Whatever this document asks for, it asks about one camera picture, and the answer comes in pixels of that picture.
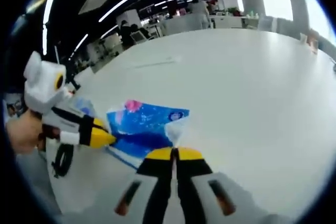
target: human hand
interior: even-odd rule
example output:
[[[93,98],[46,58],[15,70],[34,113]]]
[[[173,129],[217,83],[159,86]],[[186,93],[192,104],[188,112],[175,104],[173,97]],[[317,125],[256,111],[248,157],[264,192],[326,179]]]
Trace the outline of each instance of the human hand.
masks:
[[[18,119],[6,124],[7,134],[16,154],[27,154],[37,146],[45,149],[45,137],[42,137],[42,121],[33,111],[27,110]]]

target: black cable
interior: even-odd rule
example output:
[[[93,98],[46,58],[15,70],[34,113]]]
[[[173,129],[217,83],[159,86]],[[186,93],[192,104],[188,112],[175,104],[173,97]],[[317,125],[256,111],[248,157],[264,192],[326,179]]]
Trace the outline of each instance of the black cable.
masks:
[[[73,145],[61,144],[57,150],[55,161],[51,163],[55,171],[55,178],[59,176],[64,177],[67,175],[72,163]]]

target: white tabletop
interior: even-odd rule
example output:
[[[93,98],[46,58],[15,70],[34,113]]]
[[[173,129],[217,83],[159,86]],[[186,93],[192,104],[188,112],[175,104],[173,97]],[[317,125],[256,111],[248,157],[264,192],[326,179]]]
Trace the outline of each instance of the white tabletop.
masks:
[[[336,153],[336,78],[329,57],[283,35],[244,29],[176,34],[136,45],[82,85],[102,117],[127,99],[188,108],[181,145],[202,152],[258,206],[299,217],[327,182]],[[49,167],[56,146],[49,142]],[[51,178],[63,212],[81,211],[131,173],[82,147]]]

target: desk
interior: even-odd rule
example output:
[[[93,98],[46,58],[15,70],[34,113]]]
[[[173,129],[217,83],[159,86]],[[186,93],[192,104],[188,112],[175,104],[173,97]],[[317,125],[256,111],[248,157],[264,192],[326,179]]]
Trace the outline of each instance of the desk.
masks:
[[[149,66],[172,57],[179,60]],[[190,109],[181,145],[200,150],[259,207],[294,219],[320,194],[335,161],[333,63],[287,36],[207,29],[150,40],[113,59],[76,95],[104,117],[126,99]],[[49,142],[49,171],[55,151]],[[69,174],[51,184],[63,212],[80,211],[131,172],[82,147]]]

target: pink flower print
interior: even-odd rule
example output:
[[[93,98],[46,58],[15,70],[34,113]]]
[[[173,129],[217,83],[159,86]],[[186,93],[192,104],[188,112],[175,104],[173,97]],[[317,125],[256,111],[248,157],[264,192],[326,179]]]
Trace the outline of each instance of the pink flower print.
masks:
[[[138,102],[136,100],[128,100],[125,103],[126,109],[130,112],[138,111],[141,106],[142,106],[142,102]]]
[[[116,123],[121,124],[122,117],[124,116],[124,111],[117,111],[114,117]]]

